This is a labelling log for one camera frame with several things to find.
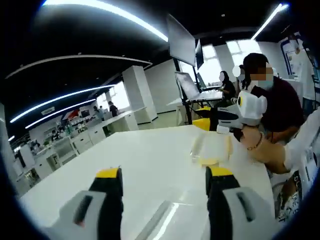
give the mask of black ceiling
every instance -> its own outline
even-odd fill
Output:
[[[279,1],[217,0],[103,0],[143,19],[167,35],[166,14],[172,14],[201,43],[220,45],[248,39],[259,29]],[[69,55],[124,56],[154,65],[169,59],[168,43],[136,23],[113,13],[82,5],[50,5],[43,1],[7,1],[5,48],[0,101],[9,121],[27,108],[90,87],[97,87],[132,65],[148,64],[119,59],[73,58],[41,63],[5,77],[36,61]],[[282,12],[258,36],[258,41],[278,42],[290,24],[289,11]],[[90,93],[71,97],[56,109],[83,102]],[[35,111],[9,124],[9,135],[37,120]]]

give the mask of woman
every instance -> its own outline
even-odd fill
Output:
[[[275,209],[279,222],[286,222],[298,212],[302,197],[308,193],[317,175],[320,160],[320,108],[301,126],[285,146],[266,140],[257,127],[245,126],[240,142],[249,154],[273,173],[292,173],[283,185]]]
[[[252,90],[252,86],[249,87],[251,83],[250,78],[246,80],[246,77],[245,77],[245,66],[241,64],[239,65],[239,68],[240,68],[240,75],[236,78],[236,93],[235,93],[236,97],[238,97],[241,91],[247,91],[250,93]]]
[[[236,95],[236,89],[234,84],[229,80],[229,75],[226,71],[221,71],[219,76],[220,81],[222,82],[222,88],[220,91],[223,92],[225,100],[231,100]]]
[[[226,108],[234,104],[231,99],[235,97],[236,89],[234,84],[229,80],[229,76],[226,71],[220,72],[219,79],[222,82],[222,88],[219,88],[218,90],[223,92],[223,99],[217,102],[214,107]]]

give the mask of window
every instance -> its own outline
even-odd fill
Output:
[[[108,100],[105,93],[102,93],[96,98],[96,103],[98,104],[98,108],[102,106],[103,109],[109,109]]]
[[[130,106],[124,82],[121,81],[109,90],[111,101],[118,109],[125,109]]]
[[[195,67],[195,72],[201,75],[205,85],[208,86],[209,83],[216,83],[220,81],[219,74],[221,72],[221,66],[214,46],[205,45],[202,47],[202,51],[204,63],[199,70],[197,69],[197,67]],[[181,61],[179,63],[181,71],[184,73],[188,73],[191,76],[192,80],[195,82],[196,78],[193,67]]]
[[[261,54],[259,44],[255,40],[237,40],[226,43],[235,66],[243,64],[244,58],[250,53]]]

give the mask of ceiling light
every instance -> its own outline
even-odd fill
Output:
[[[37,120],[37,121],[31,123],[30,125],[26,126],[25,129],[28,129],[28,128],[30,128],[31,126],[33,126],[33,125],[35,125],[35,124],[37,124],[37,123],[39,123],[39,122],[41,122],[41,121],[43,121],[43,120],[45,120],[45,119],[47,119],[47,118],[50,118],[50,117],[53,116],[53,115],[56,115],[56,114],[61,113],[61,112],[65,111],[65,110],[68,110],[68,109],[72,109],[72,108],[74,108],[74,107],[76,107],[76,106],[79,106],[79,105],[82,105],[82,104],[90,103],[90,102],[92,102],[92,101],[95,101],[95,99],[91,99],[91,100],[89,100],[89,101],[84,101],[84,102],[78,103],[78,104],[76,104],[76,105],[68,106],[68,107],[66,107],[66,108],[64,108],[64,109],[62,109],[62,110],[56,111],[56,112],[54,112],[54,113],[51,113],[51,114],[49,114],[48,116],[45,116],[45,117],[43,117],[43,118],[40,118],[39,120]]]
[[[12,137],[10,137],[9,139],[8,139],[8,141],[10,142],[12,139],[14,139],[15,138],[15,135],[13,135]]]
[[[282,5],[281,3],[276,7],[276,9],[271,13],[265,23],[259,28],[259,30],[252,36],[251,40],[255,40],[255,38],[262,32],[262,30],[270,23],[270,21],[275,17],[278,12],[285,10],[289,7],[288,4]]]
[[[141,20],[140,18],[136,17],[135,15],[132,15],[131,13],[122,10],[121,8],[118,8],[116,6],[113,6],[111,4],[98,1],[98,0],[47,0],[44,2],[43,6],[45,5],[64,5],[64,4],[73,4],[73,5],[84,5],[89,6],[93,8],[102,9],[117,15],[120,15],[126,19],[129,19],[136,24],[139,24],[140,26],[144,27],[145,29],[148,29],[150,32],[157,35],[159,38],[165,40],[168,42],[168,37],[165,36],[163,33],[161,33],[159,30],[155,29],[150,24],[146,23],[145,21]]]
[[[32,112],[33,110],[36,110],[44,105],[47,105],[47,104],[50,104],[50,103],[53,103],[55,101],[58,101],[60,99],[64,99],[64,98],[67,98],[67,97],[70,97],[70,96],[73,96],[73,95],[76,95],[76,94],[82,94],[82,93],[85,93],[85,92],[89,92],[89,91],[93,91],[93,90],[97,90],[97,89],[104,89],[104,88],[110,88],[110,87],[113,87],[115,86],[115,84],[111,84],[111,85],[105,85],[105,86],[98,86],[98,87],[93,87],[93,88],[88,88],[88,89],[85,89],[85,90],[81,90],[81,91],[76,91],[76,92],[73,92],[73,93],[69,93],[67,95],[63,95],[63,96],[60,96],[60,97],[56,97],[54,99],[51,99],[49,101],[46,101],[46,102],[43,102],[37,106],[34,106],[32,108],[29,108],[27,111],[24,111],[23,113],[19,114],[18,116],[14,117],[13,119],[10,120],[10,123],[13,123],[15,122],[16,120],[18,120],[19,118],[23,117],[24,115]]]

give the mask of led light strip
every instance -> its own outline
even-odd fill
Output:
[[[281,3],[276,7],[276,9],[271,13],[268,19],[264,22],[264,24],[259,28],[259,30],[252,36],[251,40],[255,40],[255,38],[262,32],[262,30],[270,23],[270,21],[275,17],[278,12],[285,10],[289,7],[288,4],[282,5]]]
[[[95,99],[91,99],[91,100],[89,100],[89,101],[84,101],[84,102],[78,103],[78,104],[76,104],[76,105],[68,106],[68,107],[66,107],[66,108],[64,108],[64,109],[62,109],[62,110],[56,111],[56,112],[54,112],[54,113],[51,113],[51,114],[49,114],[48,116],[45,116],[45,117],[43,117],[43,118],[40,118],[39,120],[37,120],[37,121],[29,124],[28,126],[25,127],[25,129],[28,129],[28,128],[32,127],[33,125],[35,125],[35,124],[37,124],[37,123],[39,123],[39,122],[41,122],[41,121],[43,121],[43,120],[45,120],[45,119],[47,119],[47,118],[50,118],[50,117],[53,116],[53,115],[56,115],[56,114],[61,113],[61,112],[65,111],[65,110],[68,110],[68,109],[72,109],[72,108],[74,108],[74,107],[76,107],[76,106],[79,106],[79,105],[82,105],[82,104],[90,103],[90,102],[92,102],[92,101],[95,101]]]
[[[149,61],[143,61],[143,60],[139,60],[139,59],[135,59],[135,58],[130,58],[130,57],[124,57],[124,56],[110,56],[110,55],[93,55],[93,54],[84,54],[84,55],[68,55],[68,56],[56,56],[56,57],[51,57],[51,58],[47,58],[47,59],[42,59],[39,61],[35,61],[33,63],[30,63],[28,65],[22,66],[19,69],[11,72],[10,74],[8,74],[5,79],[8,79],[10,77],[12,77],[13,75],[21,72],[22,70],[28,69],[30,67],[39,65],[39,64],[44,64],[44,63],[48,63],[48,62],[52,62],[52,61],[57,61],[57,60],[64,60],[64,59],[84,59],[84,58],[98,58],[98,59],[119,59],[119,60],[128,60],[128,61],[133,61],[133,62],[138,62],[138,63],[144,63],[144,64],[148,64],[148,66],[146,67],[150,67],[152,65],[151,62]]]
[[[14,139],[15,138],[15,135],[13,135],[12,137],[10,137],[9,139],[8,139],[8,141],[10,142],[12,139]]]
[[[159,38],[163,39],[164,41],[168,42],[168,37],[165,36],[163,33],[161,33],[159,30],[155,29],[150,24],[146,23],[145,21],[141,20],[140,18],[136,17],[135,15],[132,15],[131,13],[122,10],[121,8],[118,8],[116,6],[113,6],[111,4],[97,1],[97,0],[47,0],[44,2],[43,6],[46,5],[84,5],[88,7],[98,8],[102,9],[114,14],[117,14],[121,17],[124,17],[126,19],[129,19],[136,24],[139,24],[140,26],[144,27],[145,29],[148,29],[153,34],[157,35]]]
[[[18,116],[14,117],[13,119],[10,120],[10,123],[13,123],[15,122],[16,120],[18,120],[19,118],[23,117],[24,115],[32,112],[33,110],[36,110],[44,105],[47,105],[47,104],[50,104],[50,103],[53,103],[55,101],[58,101],[60,99],[64,99],[64,98],[67,98],[67,97],[70,97],[70,96],[73,96],[73,95],[76,95],[76,94],[82,94],[82,93],[85,93],[85,92],[89,92],[89,91],[93,91],[93,90],[97,90],[97,89],[104,89],[104,88],[110,88],[110,87],[113,87],[115,86],[115,84],[111,84],[111,85],[105,85],[105,86],[97,86],[97,87],[93,87],[93,88],[88,88],[88,89],[85,89],[85,90],[81,90],[81,91],[76,91],[76,92],[73,92],[73,93],[69,93],[67,95],[63,95],[63,96],[60,96],[60,97],[56,97],[54,99],[51,99],[49,101],[46,101],[46,102],[43,102],[37,106],[34,106],[32,108],[29,108],[27,111],[24,111],[23,113],[19,114]]]

